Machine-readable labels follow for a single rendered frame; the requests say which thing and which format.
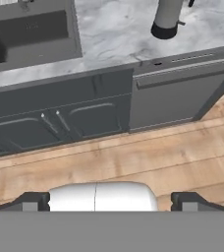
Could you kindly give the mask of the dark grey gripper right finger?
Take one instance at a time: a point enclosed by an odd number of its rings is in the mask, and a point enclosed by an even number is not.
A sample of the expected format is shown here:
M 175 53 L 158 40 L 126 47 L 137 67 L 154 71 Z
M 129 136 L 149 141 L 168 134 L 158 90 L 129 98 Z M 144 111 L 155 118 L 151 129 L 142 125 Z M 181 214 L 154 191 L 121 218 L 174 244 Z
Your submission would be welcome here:
M 208 202 L 197 192 L 173 192 L 171 202 L 172 212 L 224 212 L 224 206 Z

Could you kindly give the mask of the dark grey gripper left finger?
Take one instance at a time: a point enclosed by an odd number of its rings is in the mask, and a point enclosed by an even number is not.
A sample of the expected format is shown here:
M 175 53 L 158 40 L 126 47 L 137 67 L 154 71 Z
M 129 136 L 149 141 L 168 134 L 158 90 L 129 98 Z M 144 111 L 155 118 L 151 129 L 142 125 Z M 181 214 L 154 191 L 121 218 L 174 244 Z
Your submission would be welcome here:
M 0 211 L 49 212 L 48 192 L 25 192 L 12 202 L 0 205 Z

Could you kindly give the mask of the grey dishwasher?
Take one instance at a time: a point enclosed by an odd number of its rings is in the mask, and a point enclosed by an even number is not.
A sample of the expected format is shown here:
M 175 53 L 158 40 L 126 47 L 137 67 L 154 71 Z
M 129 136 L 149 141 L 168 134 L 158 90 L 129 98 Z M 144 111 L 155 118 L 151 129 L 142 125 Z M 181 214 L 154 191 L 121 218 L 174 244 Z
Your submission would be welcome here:
M 198 121 L 224 95 L 224 73 L 137 89 L 136 77 L 189 68 L 224 69 L 224 46 L 149 60 L 138 66 L 133 77 L 132 132 Z

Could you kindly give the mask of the dark grey cupboard door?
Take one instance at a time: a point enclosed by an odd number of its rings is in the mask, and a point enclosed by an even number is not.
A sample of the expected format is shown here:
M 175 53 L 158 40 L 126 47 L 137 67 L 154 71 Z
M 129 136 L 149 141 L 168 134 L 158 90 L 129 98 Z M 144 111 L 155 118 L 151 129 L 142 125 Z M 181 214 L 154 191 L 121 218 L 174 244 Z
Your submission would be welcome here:
M 58 134 L 44 123 L 41 113 L 46 115 Z M 52 147 L 63 142 L 63 131 L 53 123 L 46 110 L 0 117 L 0 157 Z
M 129 129 L 131 95 L 121 94 L 53 109 L 64 131 L 74 140 L 99 138 Z M 70 127 L 67 131 L 55 114 L 59 110 Z

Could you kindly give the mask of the white rounded object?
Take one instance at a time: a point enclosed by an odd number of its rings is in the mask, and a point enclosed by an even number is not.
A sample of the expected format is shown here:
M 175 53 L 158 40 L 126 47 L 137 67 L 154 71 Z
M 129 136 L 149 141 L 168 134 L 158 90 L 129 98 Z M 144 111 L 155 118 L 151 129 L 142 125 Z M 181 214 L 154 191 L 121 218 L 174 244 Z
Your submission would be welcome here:
M 90 182 L 49 191 L 51 212 L 157 212 L 151 189 L 138 182 Z

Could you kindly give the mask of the dark grey cupboard front panel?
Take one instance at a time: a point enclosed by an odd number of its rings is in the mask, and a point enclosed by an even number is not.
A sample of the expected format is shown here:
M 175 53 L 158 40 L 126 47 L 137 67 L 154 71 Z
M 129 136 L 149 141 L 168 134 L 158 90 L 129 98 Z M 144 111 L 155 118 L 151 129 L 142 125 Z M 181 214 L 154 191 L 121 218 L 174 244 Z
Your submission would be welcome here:
M 0 92 L 0 117 L 129 94 L 132 80 L 133 70 L 124 69 L 75 79 L 56 78 L 42 85 Z

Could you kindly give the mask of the grey kitchen sink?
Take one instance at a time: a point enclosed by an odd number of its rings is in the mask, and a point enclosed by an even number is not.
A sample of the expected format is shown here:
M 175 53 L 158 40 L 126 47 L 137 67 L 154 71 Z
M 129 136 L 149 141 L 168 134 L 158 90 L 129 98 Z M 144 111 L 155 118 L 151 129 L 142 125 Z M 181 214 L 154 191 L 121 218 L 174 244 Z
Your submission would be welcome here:
M 82 56 L 75 0 L 0 0 L 0 72 Z

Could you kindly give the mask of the white cylinder with black base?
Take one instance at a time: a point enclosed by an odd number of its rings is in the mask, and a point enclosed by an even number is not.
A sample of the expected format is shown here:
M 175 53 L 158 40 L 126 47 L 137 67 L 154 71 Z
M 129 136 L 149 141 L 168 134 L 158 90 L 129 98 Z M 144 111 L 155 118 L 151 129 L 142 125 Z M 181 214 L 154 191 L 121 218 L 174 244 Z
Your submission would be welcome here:
M 158 0 L 151 27 L 153 36 L 159 39 L 170 39 L 177 34 L 183 2 L 184 0 Z

